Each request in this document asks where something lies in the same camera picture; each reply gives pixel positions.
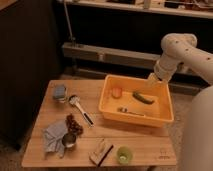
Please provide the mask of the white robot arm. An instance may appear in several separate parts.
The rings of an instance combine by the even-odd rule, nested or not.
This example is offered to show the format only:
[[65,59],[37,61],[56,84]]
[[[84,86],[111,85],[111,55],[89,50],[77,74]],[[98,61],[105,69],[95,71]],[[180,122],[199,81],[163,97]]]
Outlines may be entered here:
[[161,39],[161,57],[148,82],[168,83],[184,63],[208,86],[193,95],[186,114],[177,171],[213,171],[213,53],[197,47],[192,33],[169,33]]

